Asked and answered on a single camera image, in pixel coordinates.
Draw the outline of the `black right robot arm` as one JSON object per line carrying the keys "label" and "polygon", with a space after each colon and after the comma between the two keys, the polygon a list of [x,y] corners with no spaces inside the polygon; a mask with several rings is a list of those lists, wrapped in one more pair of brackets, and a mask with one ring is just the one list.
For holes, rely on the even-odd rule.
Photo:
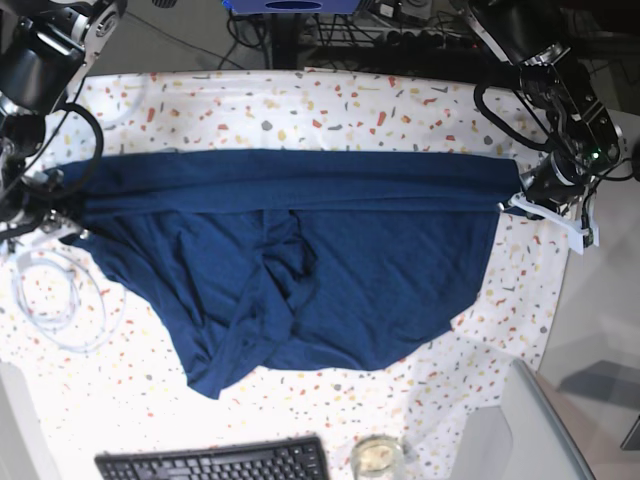
{"label": "black right robot arm", "polygon": [[[96,171],[104,135],[96,118],[70,93],[80,93],[87,73],[127,9],[124,1],[4,1],[17,19],[1,53],[1,238],[67,223],[63,207]],[[53,140],[46,118],[57,111],[84,119],[95,137],[92,157],[74,181],[54,171],[42,179],[28,170]]]}

